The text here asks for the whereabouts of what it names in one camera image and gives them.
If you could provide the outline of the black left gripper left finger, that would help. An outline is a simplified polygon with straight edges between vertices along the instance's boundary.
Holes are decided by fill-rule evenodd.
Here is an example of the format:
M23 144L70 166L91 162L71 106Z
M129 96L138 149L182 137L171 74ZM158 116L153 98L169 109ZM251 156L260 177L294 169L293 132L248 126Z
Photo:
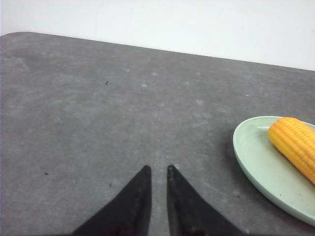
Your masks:
M73 236L147 236L152 210L152 172L145 165L118 195L79 226Z

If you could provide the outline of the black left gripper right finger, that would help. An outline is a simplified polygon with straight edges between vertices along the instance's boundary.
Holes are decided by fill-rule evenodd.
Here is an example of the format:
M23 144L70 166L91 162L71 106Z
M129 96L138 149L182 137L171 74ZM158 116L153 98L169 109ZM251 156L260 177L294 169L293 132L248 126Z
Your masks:
M209 205L174 165L167 168L167 213L172 236L243 236Z

